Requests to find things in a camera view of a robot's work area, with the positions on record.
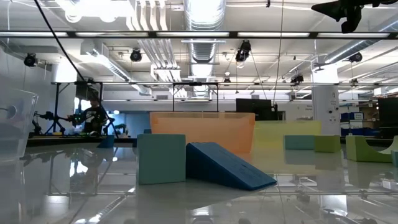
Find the ceiling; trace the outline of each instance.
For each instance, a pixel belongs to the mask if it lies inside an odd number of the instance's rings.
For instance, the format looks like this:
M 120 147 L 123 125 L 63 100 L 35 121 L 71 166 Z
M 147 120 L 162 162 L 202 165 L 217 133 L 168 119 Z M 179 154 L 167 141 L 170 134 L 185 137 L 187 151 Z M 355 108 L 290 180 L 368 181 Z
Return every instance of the ceiling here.
M 101 30 L 128 30 L 126 19 L 117 18 L 114 22 L 105 23 L 98 17 L 83 17 L 80 22 L 69 23 L 65 20 L 63 9 L 57 8 L 58 4 L 54 1 L 42 1 L 43 7 L 54 7 L 45 10 L 45 15 L 55 30 L 78 30 L 78 31 L 101 31 Z M 265 1 L 243 1 L 227 0 L 226 15 L 223 30 L 249 30 L 249 31 L 333 31 L 339 32 L 343 21 L 336 22 L 329 17 L 325 17 L 315 11 L 311 11 L 313 4 L 328 2 L 327 0 L 289 0 L 271 1 L 271 7 L 265 7 Z M 183 5 L 182 1 L 167 1 L 167 25 L 170 30 L 185 30 L 183 11 L 179 10 Z M 7 30 L 9 21 L 10 30 L 48 30 L 45 22 L 39 14 L 33 1 L 14 1 L 9 5 L 9 1 L 0 2 L 0 11 L 9 13 L 0 14 L 0 29 Z M 364 8 L 363 18 L 356 32 L 369 32 L 372 28 L 386 19 L 397 14 L 398 4 L 388 5 L 381 8 Z M 10 39 L 11 45 L 17 46 L 58 46 L 53 39 Z M 90 56 L 80 55 L 81 39 L 62 39 L 62 44 L 67 52 L 72 56 L 75 64 L 81 72 L 88 77 L 102 81 L 119 81 L 109 70 L 102 65 L 90 60 Z M 141 62 L 131 62 L 130 53 L 134 47 L 139 47 L 136 39 L 99 39 L 109 48 L 109 57 L 115 60 L 125 70 L 135 75 L 139 81 L 153 81 L 149 75 L 150 61 L 143 55 Z M 234 60 L 235 50 L 239 47 L 242 40 L 228 39 L 225 43 L 219 44 L 216 53 L 216 63 L 213 76 L 215 80 L 222 82 L 225 72 L 230 72 L 232 82 L 258 82 L 259 78 L 264 82 L 275 82 L 277 77 L 284 77 L 288 80 L 293 74 L 289 71 L 300 64 L 302 61 L 318 54 L 320 57 L 326 55 L 350 40 L 250 40 L 252 55 L 246 60 L 243 68 L 236 68 Z M 396 40 L 383 40 L 367 49 L 361 51 L 363 62 L 373 58 L 385 51 L 397 47 Z M 181 77 L 187 78 L 189 74 L 189 61 L 187 45 L 181 43 L 180 39 L 172 39 L 172 48 L 178 65 L 181 68 Z M 61 54 L 42 54 L 39 58 L 50 63 L 56 63 L 62 56 Z M 375 58 L 360 66 L 349 62 L 341 62 L 339 66 L 340 81 L 347 80 L 362 73 L 377 70 L 383 66 L 398 62 L 398 50 L 393 50 L 389 54 Z M 303 69 L 305 81 L 310 82 L 311 71 L 309 67 Z M 374 77 L 369 77 L 366 82 L 377 82 L 391 78 L 389 82 L 395 81 L 397 75 L 395 71 L 380 73 Z

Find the silver duct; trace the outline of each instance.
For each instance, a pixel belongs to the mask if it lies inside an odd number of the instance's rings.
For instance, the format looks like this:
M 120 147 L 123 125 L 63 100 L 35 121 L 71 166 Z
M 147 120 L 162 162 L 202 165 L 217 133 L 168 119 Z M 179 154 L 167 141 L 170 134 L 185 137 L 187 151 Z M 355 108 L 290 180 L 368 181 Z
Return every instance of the silver duct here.
M 187 30 L 216 31 L 223 25 L 226 0 L 184 0 Z M 191 73 L 198 78 L 211 75 L 217 44 L 190 44 Z
M 371 32 L 397 32 L 398 31 L 398 14 L 392 16 L 382 24 L 371 29 Z M 350 43 L 340 47 L 338 50 L 328 54 L 324 58 L 324 62 L 336 63 L 346 59 L 349 56 L 379 42 L 380 40 L 353 40 Z

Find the black metal frame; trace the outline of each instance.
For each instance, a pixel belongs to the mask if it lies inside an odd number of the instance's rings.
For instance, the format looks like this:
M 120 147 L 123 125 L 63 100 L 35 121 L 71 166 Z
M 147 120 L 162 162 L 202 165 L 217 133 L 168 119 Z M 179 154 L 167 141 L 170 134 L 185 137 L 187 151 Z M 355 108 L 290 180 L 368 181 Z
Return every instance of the black metal frame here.
M 99 106 L 102 107 L 103 92 L 104 92 L 104 83 L 103 83 L 103 82 L 88 82 L 88 83 L 89 83 L 89 84 L 99 84 L 99 98 L 98 98 L 98 99 L 99 99 Z M 52 84 L 54 84 L 54 85 L 57 86 L 57 87 L 56 87 L 57 92 L 56 92 L 56 94 L 55 94 L 54 121 L 53 121 L 51 127 L 50 127 L 44 134 L 48 134 L 49 131 L 50 131 L 51 129 L 53 130 L 53 133 L 54 133 L 54 132 L 57 130 L 57 125 L 58 125 L 58 127 L 60 127 L 60 132 L 62 133 L 62 135 L 64 135 L 65 128 L 59 123 L 59 120 L 60 120 L 60 119 L 63 119 L 63 118 L 61 118 L 61 117 L 58 116 L 58 101 L 59 101 L 59 94 L 60 94 L 64 89 L 66 89 L 66 87 L 68 87 L 68 86 L 71 85 L 71 84 L 72 84 L 72 85 L 86 85 L 87 82 L 82 82 L 82 81 L 76 81 L 76 82 L 73 82 L 73 83 L 70 83 L 70 82 L 54 82 L 54 83 L 52 83 Z M 116 129 L 114 128 L 113 122 L 109 120 L 109 124 L 112 125 L 112 127 L 113 127 L 113 129 L 114 129 L 114 132 L 116 133 Z
M 202 86 L 202 85 L 210 86 L 210 85 L 215 85 L 217 87 L 217 92 L 216 92 L 216 95 L 217 95 L 217 110 L 216 110 L 216 112 L 219 112 L 219 109 L 218 109 L 219 108 L 219 106 L 218 106 L 218 89 L 220 88 L 220 86 L 219 86 L 218 82 L 206 82 L 206 83 L 202 83 L 202 82 L 174 82 L 173 83 L 173 112 L 175 112 L 175 105 L 174 105 L 175 97 L 174 97 L 174 95 L 176 94 L 176 92 L 175 92 L 175 86 L 176 85 L 181 85 L 181 88 L 179 88 L 177 90 L 177 92 L 180 89 L 182 89 L 185 85 L 189 85 L 189 86 Z
M 66 35 L 58 35 L 59 39 L 303 39 L 303 40 L 396 40 L 398 37 L 398 32 L 383 32 L 386 35 L 385 37 L 375 37 L 373 34 L 379 34 L 379 32 L 358 32 L 363 34 L 363 36 L 349 36 L 349 35 L 341 35 L 341 36 L 328 36 L 322 37 L 319 34 L 341 34 L 341 32 L 314 32 L 314 31 L 236 31 L 236 30 L 226 30 L 226 31 L 212 31 L 212 34 L 219 33 L 220 35 L 203 35 L 208 32 L 206 31 L 189 31 L 189 30 L 165 30 L 165 31 L 70 31 L 70 30 L 55 30 L 55 32 L 66 33 Z M 260 34 L 266 33 L 270 35 L 252 35 L 252 34 Z M 306 35 L 283 35 L 283 33 L 289 34 L 302 34 L 309 33 Z M 42 31 L 31 31 L 31 30 L 0 30 L 0 37 L 2 38 L 35 38 L 35 39 L 49 39 L 53 38 L 51 32 L 42 32 Z

